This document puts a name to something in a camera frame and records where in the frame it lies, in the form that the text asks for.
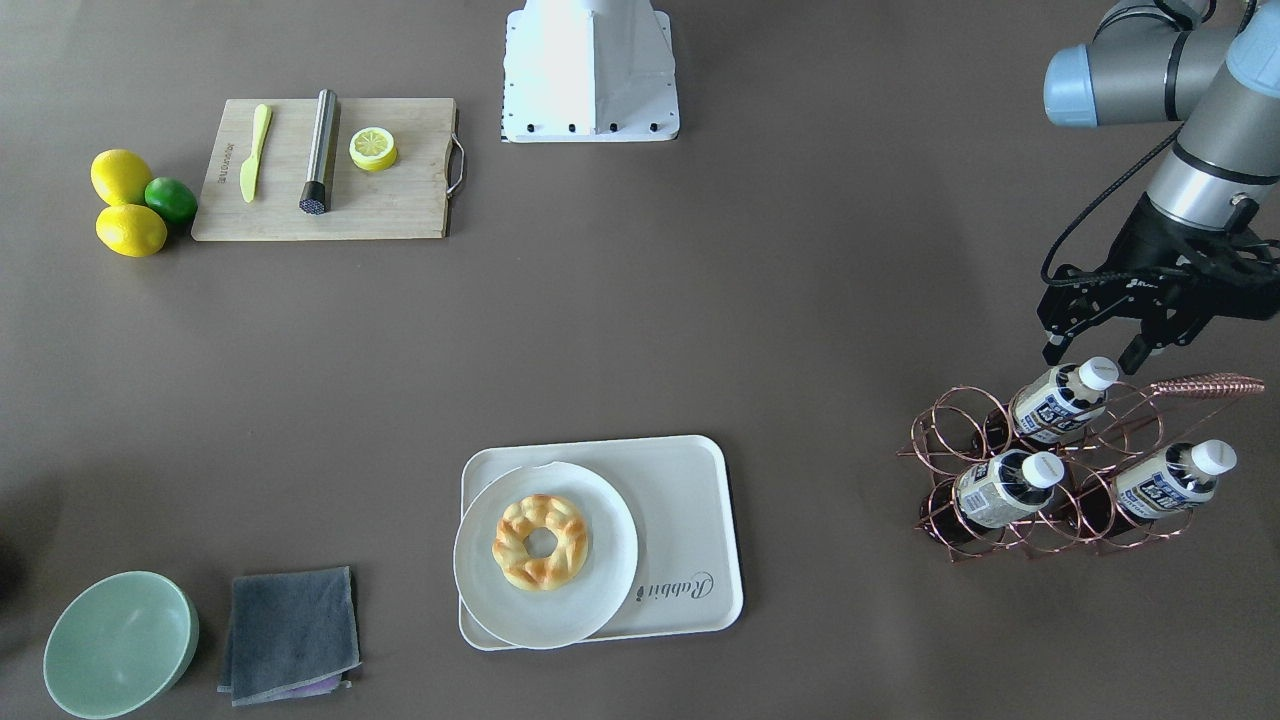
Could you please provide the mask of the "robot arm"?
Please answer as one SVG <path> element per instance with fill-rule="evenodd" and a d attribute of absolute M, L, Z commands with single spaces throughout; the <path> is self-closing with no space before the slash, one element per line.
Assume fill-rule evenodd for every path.
<path fill-rule="evenodd" d="M 1206 28 L 1211 1 L 1120 1 L 1088 44 L 1044 76 L 1046 115 L 1065 127 L 1174 120 L 1161 164 L 1093 270 L 1044 263 L 1038 306 L 1056 364 L 1083 331 L 1138 320 L 1119 364 L 1190 343 L 1216 316 L 1277 313 L 1277 245 L 1251 228 L 1277 186 L 1277 4 L 1238 28 Z"/>

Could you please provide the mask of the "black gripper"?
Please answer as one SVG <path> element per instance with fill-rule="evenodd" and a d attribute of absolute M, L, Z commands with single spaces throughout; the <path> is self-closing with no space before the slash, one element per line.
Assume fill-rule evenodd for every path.
<path fill-rule="evenodd" d="M 1151 354 L 1190 343 L 1216 316 L 1266 320 L 1277 313 L 1277 242 L 1249 227 L 1258 204 L 1236 201 L 1224 229 L 1204 231 L 1165 215 L 1142 197 L 1092 272 L 1060 268 L 1046 281 L 1037 316 L 1059 365 L 1084 331 L 1115 316 L 1140 322 L 1119 365 L 1137 374 Z"/>

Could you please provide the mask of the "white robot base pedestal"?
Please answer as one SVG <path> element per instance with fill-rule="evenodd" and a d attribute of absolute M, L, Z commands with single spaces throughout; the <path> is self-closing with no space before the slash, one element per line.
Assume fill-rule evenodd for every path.
<path fill-rule="evenodd" d="M 527 1 L 506 18 L 500 137 L 671 141 L 681 129 L 669 15 L 649 1 Z"/>

